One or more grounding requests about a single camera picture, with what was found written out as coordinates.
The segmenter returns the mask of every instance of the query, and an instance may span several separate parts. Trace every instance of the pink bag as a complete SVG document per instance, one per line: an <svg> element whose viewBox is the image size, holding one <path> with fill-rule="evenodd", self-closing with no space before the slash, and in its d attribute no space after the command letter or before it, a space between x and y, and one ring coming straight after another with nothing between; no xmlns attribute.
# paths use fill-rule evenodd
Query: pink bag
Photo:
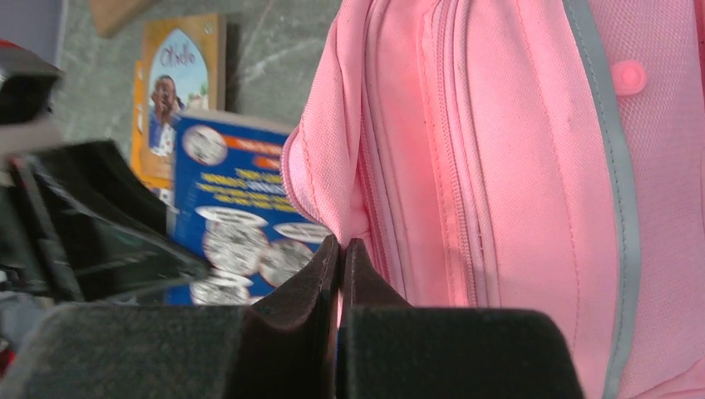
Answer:
<svg viewBox="0 0 705 399"><path fill-rule="evenodd" d="M549 314L588 398L703 399L701 1L343 0L289 198L411 303Z"/></svg>

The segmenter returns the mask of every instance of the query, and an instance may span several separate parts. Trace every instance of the illustration of man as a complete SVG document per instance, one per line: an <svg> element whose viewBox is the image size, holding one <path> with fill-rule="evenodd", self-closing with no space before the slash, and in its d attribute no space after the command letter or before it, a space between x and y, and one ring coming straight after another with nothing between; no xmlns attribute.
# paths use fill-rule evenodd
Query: illustration of man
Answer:
<svg viewBox="0 0 705 399"><path fill-rule="evenodd" d="M165 126L171 123L175 112L183 110L185 104L176 95L176 84L169 75L159 76L151 94L154 107L150 112L150 149L158 151Z"/></svg>

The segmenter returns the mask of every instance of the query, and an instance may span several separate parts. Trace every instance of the circular picture on book cover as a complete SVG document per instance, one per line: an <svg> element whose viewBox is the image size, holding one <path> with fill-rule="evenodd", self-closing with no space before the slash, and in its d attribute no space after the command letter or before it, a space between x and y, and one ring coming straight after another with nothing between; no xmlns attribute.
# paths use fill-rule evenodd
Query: circular picture on book cover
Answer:
<svg viewBox="0 0 705 399"><path fill-rule="evenodd" d="M278 287L301 270L313 257L306 244L292 239L274 241L259 260L259 273L264 281Z"/></svg>
<svg viewBox="0 0 705 399"><path fill-rule="evenodd" d="M239 276L258 272L259 257L269 245L260 228L222 222L208 226L203 252L213 266Z"/></svg>
<svg viewBox="0 0 705 399"><path fill-rule="evenodd" d="M206 165L218 165L228 154L225 139L208 126L193 126L184 133L184 151L196 162Z"/></svg>
<svg viewBox="0 0 705 399"><path fill-rule="evenodd" d="M216 269L207 279L191 284L191 300L196 305L247 305L251 285L248 278Z"/></svg>

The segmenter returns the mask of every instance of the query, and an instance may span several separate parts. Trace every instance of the pink button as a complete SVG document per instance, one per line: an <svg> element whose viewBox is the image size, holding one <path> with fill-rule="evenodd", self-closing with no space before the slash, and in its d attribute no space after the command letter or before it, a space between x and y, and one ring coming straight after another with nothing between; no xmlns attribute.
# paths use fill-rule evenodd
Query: pink button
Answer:
<svg viewBox="0 0 705 399"><path fill-rule="evenodd" d="M646 86L646 71L634 60L612 65L612 82L617 96L633 96Z"/></svg>

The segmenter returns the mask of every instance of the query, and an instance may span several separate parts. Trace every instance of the blue book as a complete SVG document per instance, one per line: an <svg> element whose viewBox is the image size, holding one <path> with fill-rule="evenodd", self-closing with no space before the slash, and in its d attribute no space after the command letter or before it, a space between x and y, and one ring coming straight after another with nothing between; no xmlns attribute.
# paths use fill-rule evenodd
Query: blue book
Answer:
<svg viewBox="0 0 705 399"><path fill-rule="evenodd" d="M172 238L214 270L172 288L166 302L253 303L303 268L329 234L286 198L279 158L291 129L205 110L181 112L173 127Z"/></svg>

